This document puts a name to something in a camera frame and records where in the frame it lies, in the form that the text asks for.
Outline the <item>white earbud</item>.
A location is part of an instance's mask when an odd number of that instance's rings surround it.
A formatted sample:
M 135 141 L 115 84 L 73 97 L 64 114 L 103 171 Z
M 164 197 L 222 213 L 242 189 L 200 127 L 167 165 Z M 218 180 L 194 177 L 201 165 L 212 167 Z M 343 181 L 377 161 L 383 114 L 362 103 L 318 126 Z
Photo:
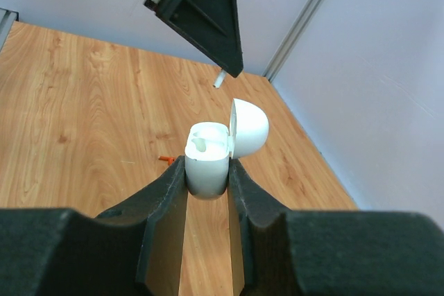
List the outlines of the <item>white earbud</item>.
M 219 74 L 217 75 L 213 87 L 216 89 L 219 89 L 222 85 L 223 81 L 225 80 L 227 73 L 224 70 L 220 70 Z

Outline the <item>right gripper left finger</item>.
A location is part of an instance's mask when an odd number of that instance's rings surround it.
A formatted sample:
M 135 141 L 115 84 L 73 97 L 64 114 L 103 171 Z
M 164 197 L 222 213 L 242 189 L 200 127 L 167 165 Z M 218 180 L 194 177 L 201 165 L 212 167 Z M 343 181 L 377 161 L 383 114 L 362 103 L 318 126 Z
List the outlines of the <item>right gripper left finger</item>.
M 1 210 L 2 295 L 177 295 L 188 191 L 179 157 L 95 218 Z

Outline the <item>white earbud charging case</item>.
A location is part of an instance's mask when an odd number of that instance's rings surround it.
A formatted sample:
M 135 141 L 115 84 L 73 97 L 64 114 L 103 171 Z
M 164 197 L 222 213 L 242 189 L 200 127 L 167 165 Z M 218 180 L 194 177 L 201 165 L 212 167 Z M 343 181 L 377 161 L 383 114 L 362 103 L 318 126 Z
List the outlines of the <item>white earbud charging case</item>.
M 228 185 L 230 160 L 256 153 L 268 132 L 266 113 L 238 98 L 232 100 L 229 125 L 209 121 L 192 125 L 185 145 L 188 191 L 201 200 L 221 196 Z

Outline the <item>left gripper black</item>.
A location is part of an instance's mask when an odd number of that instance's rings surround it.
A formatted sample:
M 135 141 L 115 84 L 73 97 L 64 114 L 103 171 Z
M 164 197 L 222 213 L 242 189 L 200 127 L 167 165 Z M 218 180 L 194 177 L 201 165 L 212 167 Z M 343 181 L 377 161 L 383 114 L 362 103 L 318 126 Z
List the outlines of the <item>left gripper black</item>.
M 145 6 L 222 70 L 244 70 L 237 0 L 146 0 Z

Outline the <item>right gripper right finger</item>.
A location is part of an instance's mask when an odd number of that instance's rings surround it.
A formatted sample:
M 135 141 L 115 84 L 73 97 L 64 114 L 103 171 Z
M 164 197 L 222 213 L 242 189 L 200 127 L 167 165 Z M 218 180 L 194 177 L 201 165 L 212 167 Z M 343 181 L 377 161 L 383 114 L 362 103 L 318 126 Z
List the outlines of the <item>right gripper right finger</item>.
M 230 162 L 235 295 L 442 295 L 443 231 L 396 211 L 292 210 Z

